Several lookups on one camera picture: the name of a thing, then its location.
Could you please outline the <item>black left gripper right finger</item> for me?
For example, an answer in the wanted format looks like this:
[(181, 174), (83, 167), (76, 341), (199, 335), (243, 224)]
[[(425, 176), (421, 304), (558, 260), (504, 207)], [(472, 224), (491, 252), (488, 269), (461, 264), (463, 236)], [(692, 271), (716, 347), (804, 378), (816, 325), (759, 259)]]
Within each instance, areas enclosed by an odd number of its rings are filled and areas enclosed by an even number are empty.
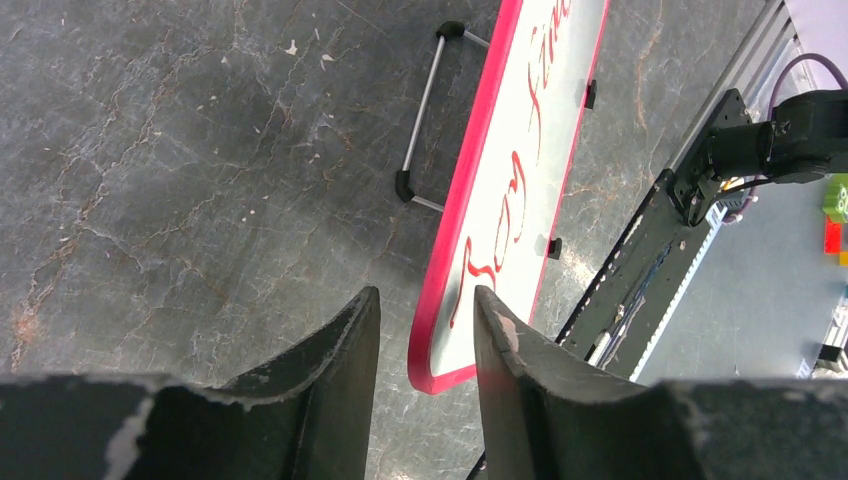
[(843, 380), (666, 381), (578, 359), (474, 292), (489, 479), (843, 479)]

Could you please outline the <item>pink-framed whiteboard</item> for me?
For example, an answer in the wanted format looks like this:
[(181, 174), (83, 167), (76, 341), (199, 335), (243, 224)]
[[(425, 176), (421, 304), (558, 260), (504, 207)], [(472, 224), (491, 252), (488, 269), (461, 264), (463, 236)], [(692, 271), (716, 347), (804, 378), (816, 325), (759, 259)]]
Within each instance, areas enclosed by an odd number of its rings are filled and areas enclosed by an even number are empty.
[(609, 5), (504, 1), (411, 327), (411, 386), (474, 377), (474, 291), (530, 322), (576, 150)]

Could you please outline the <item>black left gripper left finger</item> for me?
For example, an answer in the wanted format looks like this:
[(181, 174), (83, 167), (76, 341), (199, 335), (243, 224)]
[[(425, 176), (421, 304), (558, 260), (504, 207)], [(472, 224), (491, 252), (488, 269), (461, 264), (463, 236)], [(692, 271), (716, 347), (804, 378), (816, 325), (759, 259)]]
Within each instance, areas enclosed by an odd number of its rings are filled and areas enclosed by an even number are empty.
[(5, 479), (361, 479), (380, 347), (363, 288), (325, 326), (219, 388), (167, 374), (1, 380)]

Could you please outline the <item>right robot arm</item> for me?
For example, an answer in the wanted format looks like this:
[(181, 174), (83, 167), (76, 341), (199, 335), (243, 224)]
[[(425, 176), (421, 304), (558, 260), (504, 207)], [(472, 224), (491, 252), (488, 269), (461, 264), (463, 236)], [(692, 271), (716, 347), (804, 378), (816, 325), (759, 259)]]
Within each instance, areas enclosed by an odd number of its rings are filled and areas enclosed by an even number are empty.
[(809, 183), (847, 172), (847, 92), (814, 90), (791, 97), (765, 122), (718, 129), (699, 152), (714, 179), (761, 176)]

